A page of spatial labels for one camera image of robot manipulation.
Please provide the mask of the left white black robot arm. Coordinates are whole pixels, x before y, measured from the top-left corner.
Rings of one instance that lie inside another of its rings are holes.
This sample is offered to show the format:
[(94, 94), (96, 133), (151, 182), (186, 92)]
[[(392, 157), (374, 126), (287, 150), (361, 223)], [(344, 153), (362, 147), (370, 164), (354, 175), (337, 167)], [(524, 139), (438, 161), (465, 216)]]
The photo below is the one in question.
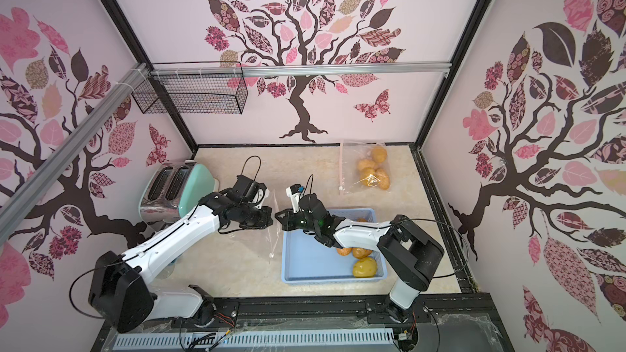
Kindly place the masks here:
[(267, 187), (243, 174), (233, 187), (211, 192), (179, 221), (123, 254), (109, 251), (89, 271), (92, 276), (87, 301), (120, 333), (146, 321), (188, 319), (196, 326), (209, 325), (216, 313), (212, 296), (197, 285), (158, 288), (153, 281), (198, 241), (226, 234), (232, 223), (241, 231), (272, 226), (272, 209), (265, 205)]

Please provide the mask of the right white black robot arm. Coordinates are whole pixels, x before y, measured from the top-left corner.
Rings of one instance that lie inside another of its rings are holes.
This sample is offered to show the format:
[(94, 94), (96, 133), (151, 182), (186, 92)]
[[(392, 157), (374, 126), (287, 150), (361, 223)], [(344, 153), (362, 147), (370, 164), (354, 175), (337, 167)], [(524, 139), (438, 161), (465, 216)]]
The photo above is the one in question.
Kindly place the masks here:
[(327, 209), (317, 195), (290, 196), (292, 206), (275, 214), (283, 231), (303, 231), (328, 248), (368, 249), (385, 259), (397, 275), (382, 304), (391, 322), (402, 324), (412, 319), (413, 304), (427, 291), (445, 255), (443, 246), (419, 222), (398, 214), (391, 221), (360, 222), (356, 208)]

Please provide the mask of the clear zipper bag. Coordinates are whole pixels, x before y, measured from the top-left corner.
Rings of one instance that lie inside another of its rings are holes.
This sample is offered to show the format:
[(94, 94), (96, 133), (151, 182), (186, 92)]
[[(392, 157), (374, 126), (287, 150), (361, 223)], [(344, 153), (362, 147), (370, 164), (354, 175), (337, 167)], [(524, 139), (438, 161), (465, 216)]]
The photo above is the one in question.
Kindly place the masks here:
[(274, 218), (277, 205), (275, 192), (267, 192), (262, 206), (269, 208), (269, 224), (264, 229), (244, 229), (243, 227), (234, 227), (235, 223), (232, 223), (231, 226), (223, 228), (220, 234), (230, 241), (242, 244), (265, 262), (274, 262), (280, 255), (283, 236), (280, 223)]
[(391, 188), (389, 153), (384, 143), (344, 141), (339, 146), (339, 186), (342, 194), (369, 188)]

